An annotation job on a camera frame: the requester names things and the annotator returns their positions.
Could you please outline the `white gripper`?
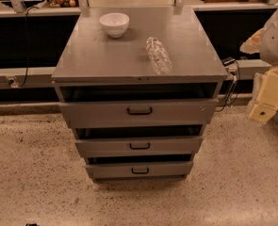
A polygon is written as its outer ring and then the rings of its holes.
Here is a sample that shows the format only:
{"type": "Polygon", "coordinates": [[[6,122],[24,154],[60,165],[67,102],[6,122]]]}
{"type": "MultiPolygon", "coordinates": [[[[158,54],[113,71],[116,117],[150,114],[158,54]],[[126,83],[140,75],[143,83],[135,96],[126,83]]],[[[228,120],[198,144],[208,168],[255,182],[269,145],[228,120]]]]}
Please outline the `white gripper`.
{"type": "Polygon", "coordinates": [[[278,110],[278,67],[271,68],[263,75],[257,102],[249,113],[249,119],[266,124],[278,110]]]}

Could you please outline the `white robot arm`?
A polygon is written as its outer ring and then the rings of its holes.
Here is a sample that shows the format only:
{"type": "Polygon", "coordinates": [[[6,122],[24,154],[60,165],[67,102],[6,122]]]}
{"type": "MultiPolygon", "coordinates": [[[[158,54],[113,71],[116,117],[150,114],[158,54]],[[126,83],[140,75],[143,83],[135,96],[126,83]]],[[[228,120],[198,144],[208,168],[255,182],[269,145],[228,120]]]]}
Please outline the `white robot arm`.
{"type": "Polygon", "coordinates": [[[260,55],[260,59],[271,65],[264,74],[257,74],[253,81],[253,98],[250,101],[249,119],[265,124],[278,111],[278,9],[240,46],[245,54],[260,55]]]}

